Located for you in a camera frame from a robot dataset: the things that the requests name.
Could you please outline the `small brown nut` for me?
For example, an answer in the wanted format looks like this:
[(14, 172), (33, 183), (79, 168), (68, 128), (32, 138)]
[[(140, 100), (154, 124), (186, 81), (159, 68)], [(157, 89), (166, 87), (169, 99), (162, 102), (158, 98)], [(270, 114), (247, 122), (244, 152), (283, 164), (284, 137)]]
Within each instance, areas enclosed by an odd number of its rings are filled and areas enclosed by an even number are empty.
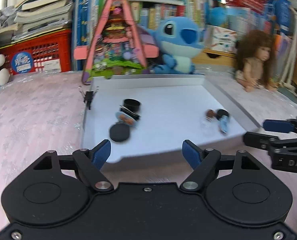
[(212, 109), (208, 109), (205, 113), (205, 117), (208, 119), (208, 120), (211, 120), (213, 118), (216, 117), (216, 112)]

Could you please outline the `blue plush ball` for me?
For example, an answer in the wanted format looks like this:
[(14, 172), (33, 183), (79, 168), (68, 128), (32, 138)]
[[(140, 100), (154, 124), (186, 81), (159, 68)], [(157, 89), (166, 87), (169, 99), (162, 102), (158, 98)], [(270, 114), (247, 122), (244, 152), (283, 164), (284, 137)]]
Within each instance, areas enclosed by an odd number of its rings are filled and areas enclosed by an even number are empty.
[(215, 7), (209, 11), (209, 25), (222, 26), (227, 21), (227, 12), (224, 7)]

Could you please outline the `stack of books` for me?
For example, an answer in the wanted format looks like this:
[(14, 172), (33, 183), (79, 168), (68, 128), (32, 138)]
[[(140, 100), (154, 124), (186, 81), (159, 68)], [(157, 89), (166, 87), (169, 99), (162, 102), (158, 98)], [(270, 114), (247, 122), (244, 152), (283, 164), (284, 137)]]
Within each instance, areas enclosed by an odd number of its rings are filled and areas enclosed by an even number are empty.
[(72, 24), (75, 0), (0, 0), (0, 47)]

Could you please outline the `black round cap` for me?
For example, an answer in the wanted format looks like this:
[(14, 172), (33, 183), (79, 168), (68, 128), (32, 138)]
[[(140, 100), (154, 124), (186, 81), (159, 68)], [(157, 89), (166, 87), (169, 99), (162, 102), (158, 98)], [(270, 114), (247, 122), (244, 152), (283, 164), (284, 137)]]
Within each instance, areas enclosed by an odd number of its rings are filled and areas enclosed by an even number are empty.
[(133, 113), (138, 113), (141, 103), (136, 99), (125, 99), (123, 101), (123, 106)]

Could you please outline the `black round disc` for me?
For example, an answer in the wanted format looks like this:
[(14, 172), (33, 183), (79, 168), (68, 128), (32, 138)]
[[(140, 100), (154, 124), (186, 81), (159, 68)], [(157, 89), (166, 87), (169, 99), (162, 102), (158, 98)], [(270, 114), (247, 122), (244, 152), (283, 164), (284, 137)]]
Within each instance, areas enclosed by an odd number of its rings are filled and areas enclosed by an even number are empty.
[(110, 139), (114, 142), (123, 142), (130, 137), (130, 127), (122, 122), (116, 123), (110, 127)]

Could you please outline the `wooden drawer box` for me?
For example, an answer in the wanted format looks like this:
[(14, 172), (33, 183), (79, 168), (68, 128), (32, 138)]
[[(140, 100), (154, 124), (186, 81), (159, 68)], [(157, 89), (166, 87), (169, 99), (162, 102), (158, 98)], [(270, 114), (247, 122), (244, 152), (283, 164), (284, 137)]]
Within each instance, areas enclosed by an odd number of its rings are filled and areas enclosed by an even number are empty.
[(208, 64), (215, 66), (235, 66), (235, 54), (223, 51), (204, 49), (192, 59), (194, 64)]

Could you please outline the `small binder clip on box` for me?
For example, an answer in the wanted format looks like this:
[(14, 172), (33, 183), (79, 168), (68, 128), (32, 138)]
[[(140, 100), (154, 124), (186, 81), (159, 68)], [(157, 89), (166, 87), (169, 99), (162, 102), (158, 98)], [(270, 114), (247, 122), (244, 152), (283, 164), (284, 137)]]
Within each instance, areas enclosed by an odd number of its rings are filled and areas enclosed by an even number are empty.
[(95, 87), (95, 90), (89, 90), (87, 92), (84, 92), (81, 86), (79, 86), (79, 92), (81, 93), (84, 103), (86, 104), (86, 107), (91, 110), (91, 104), (93, 101), (93, 98), (95, 97), (95, 94), (99, 91), (99, 86)]

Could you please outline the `large black binder clip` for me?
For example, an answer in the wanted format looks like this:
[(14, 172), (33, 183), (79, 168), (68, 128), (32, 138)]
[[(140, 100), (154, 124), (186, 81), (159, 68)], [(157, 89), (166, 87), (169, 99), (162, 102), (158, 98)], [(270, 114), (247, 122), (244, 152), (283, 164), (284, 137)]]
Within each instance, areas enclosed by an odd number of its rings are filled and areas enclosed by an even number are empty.
[(126, 115), (130, 116), (131, 118), (133, 118), (136, 121), (138, 121), (140, 119), (140, 115), (138, 115), (137, 113), (129, 110), (125, 106), (120, 106), (120, 111), (125, 113)]

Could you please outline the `blue hair clip with bears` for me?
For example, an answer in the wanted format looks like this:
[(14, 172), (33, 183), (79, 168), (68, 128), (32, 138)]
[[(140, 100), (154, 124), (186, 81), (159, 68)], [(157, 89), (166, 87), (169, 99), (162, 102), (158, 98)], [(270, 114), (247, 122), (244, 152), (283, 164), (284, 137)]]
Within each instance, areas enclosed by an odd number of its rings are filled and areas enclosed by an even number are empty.
[(130, 127), (135, 127), (137, 125), (137, 121), (124, 112), (117, 112), (116, 118), (119, 122), (122, 122)]

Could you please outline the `grey shallow cardboard box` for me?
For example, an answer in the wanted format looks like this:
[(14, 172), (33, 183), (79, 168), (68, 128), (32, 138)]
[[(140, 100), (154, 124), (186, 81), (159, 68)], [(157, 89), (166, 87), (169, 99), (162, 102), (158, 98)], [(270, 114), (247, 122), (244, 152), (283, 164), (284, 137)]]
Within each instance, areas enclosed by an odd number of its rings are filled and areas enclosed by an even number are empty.
[[(127, 161), (168, 162), (181, 159), (184, 140), (220, 151), (241, 143), (245, 132), (256, 132), (260, 124), (224, 89), (204, 75), (125, 75), (93, 78), (91, 90), (99, 86), (85, 110), (81, 146), (93, 148), (108, 139), (110, 127), (125, 99), (141, 103), (137, 125), (125, 142), (112, 142), (109, 164)], [(202, 134), (200, 121), (208, 109), (225, 109), (229, 130), (213, 137)]]

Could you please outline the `red plastic crate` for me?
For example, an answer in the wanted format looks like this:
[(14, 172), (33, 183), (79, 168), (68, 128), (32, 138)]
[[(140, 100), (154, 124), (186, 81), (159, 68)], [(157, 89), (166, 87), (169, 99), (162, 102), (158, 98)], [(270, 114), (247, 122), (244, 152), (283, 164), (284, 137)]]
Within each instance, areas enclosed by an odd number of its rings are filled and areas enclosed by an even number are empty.
[(0, 48), (4, 68), (11, 75), (33, 72), (71, 71), (70, 29), (61, 29)]

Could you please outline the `plain light blue clip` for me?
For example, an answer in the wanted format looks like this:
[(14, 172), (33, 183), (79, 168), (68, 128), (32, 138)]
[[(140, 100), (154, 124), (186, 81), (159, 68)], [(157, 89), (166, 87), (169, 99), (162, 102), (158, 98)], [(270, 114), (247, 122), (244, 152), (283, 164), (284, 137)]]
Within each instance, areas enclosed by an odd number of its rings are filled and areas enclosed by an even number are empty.
[(219, 129), (223, 134), (227, 134), (229, 130), (229, 117), (224, 115), (219, 119)]

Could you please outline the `small black round piece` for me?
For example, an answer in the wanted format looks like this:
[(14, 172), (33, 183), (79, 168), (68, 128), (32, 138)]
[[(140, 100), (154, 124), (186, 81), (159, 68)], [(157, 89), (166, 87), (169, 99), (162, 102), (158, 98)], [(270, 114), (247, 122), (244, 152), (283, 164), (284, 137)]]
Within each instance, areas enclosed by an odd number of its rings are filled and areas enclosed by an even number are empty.
[(218, 109), (216, 111), (216, 119), (218, 121), (221, 120), (221, 118), (223, 118), (224, 116), (226, 116), (227, 118), (230, 117), (230, 114), (225, 109)]

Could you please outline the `pink triangular diorama toy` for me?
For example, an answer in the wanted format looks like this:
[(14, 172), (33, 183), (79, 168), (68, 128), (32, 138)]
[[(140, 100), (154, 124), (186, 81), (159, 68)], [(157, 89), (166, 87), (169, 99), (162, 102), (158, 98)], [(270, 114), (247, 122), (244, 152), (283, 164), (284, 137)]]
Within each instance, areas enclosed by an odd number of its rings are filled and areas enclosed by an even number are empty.
[(129, 0), (106, 0), (90, 44), (74, 49), (74, 59), (84, 61), (82, 83), (98, 76), (149, 74), (148, 59), (159, 49), (145, 43), (140, 31)]

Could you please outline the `Stitch plush toy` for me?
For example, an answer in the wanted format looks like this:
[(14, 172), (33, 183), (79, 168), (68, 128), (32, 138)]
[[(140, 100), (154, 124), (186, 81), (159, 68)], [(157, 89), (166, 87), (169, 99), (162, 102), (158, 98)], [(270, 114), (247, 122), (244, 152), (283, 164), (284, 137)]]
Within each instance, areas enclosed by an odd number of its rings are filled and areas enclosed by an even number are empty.
[(204, 47), (204, 31), (187, 17), (169, 17), (157, 29), (145, 29), (154, 39), (161, 52), (162, 64), (155, 64), (155, 74), (193, 74), (192, 59)]

